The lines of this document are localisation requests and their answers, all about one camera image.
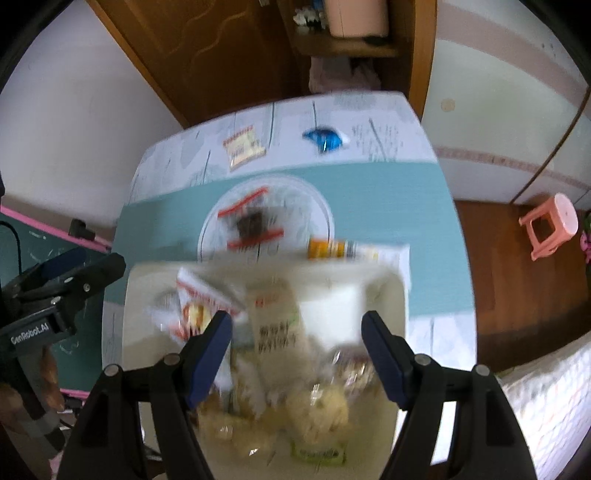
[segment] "blue wrapped candy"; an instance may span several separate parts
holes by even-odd
[[[317,127],[302,134],[318,146],[318,153],[327,153],[346,145],[349,141],[341,133],[328,127]]]

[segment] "silver screw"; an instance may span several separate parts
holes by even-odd
[[[488,377],[488,374],[491,373],[491,370],[486,365],[477,365],[476,373],[478,375],[482,375],[483,377]]]
[[[414,361],[419,365],[426,367],[428,364],[431,363],[431,357],[425,355],[424,353],[418,353],[414,356]]]
[[[104,372],[107,377],[114,377],[115,375],[117,375],[119,373],[119,365],[116,365],[116,364],[107,365]]]
[[[177,353],[169,353],[167,356],[164,357],[164,364],[171,367],[172,365],[176,365],[181,361],[179,354]]]

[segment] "wooden shelf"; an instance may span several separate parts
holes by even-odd
[[[330,33],[294,32],[293,45],[302,55],[309,57],[334,57],[345,55],[347,57],[398,57],[398,48],[393,43],[379,47],[370,45],[361,38],[336,38]]]

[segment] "human hand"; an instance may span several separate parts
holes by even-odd
[[[57,385],[57,364],[49,348],[43,347],[41,355],[41,378],[43,379],[42,391],[47,406],[56,411],[64,409],[64,397],[61,396]],[[17,420],[17,413],[22,410],[22,398],[10,385],[0,383],[0,423],[5,427],[25,433]]]

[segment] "clear package with red edges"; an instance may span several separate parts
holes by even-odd
[[[217,219],[227,229],[228,249],[252,247],[283,237],[281,208],[268,204],[268,193],[268,187],[261,187],[218,211]]]

